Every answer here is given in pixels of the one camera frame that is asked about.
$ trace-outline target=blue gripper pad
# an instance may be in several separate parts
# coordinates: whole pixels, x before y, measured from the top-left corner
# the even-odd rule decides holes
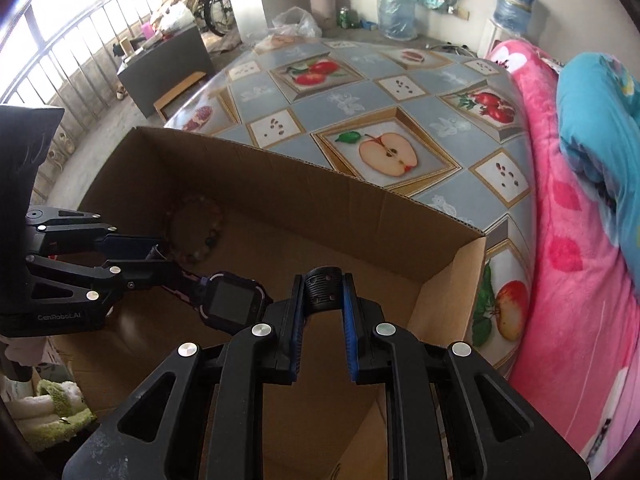
[[[344,330],[344,344],[347,351],[347,366],[352,381],[356,381],[359,373],[358,366],[358,337],[348,286],[342,287],[342,328]]]
[[[302,302],[297,302],[296,313],[293,318],[293,327],[291,331],[291,361],[290,372],[291,380],[296,381],[300,373],[300,358],[302,357],[302,336],[305,329],[305,314],[303,312]]]

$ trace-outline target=watch screen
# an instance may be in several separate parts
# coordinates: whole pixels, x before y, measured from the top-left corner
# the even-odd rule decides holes
[[[221,280],[216,287],[210,312],[215,313],[216,316],[244,324],[251,310],[255,294],[254,288],[244,288]]]

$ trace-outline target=bed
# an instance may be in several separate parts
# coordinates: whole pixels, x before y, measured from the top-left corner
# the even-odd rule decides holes
[[[538,186],[536,277],[510,382],[589,463],[594,477],[640,418],[640,310],[620,250],[620,222],[606,186],[571,163],[565,143],[569,131],[583,136],[591,125],[602,141],[597,151],[608,152],[614,121],[597,105],[606,100],[588,102],[583,93],[596,84],[573,76],[592,77],[591,58],[599,56],[572,60],[561,71],[560,89],[553,62],[528,43],[507,41],[488,56],[510,70],[523,95]]]

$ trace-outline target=plastic water bottle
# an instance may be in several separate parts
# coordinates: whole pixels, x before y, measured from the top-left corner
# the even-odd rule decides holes
[[[498,0],[494,22],[516,34],[526,34],[536,0]]]
[[[415,0],[378,0],[378,28],[392,40],[415,39]]]

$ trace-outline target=pink blanket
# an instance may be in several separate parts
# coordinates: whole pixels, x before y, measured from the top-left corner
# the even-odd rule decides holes
[[[510,70],[524,98],[538,188],[536,276],[510,383],[590,461],[620,402],[640,310],[607,235],[608,210],[559,150],[558,80],[541,56],[522,41],[489,56]]]

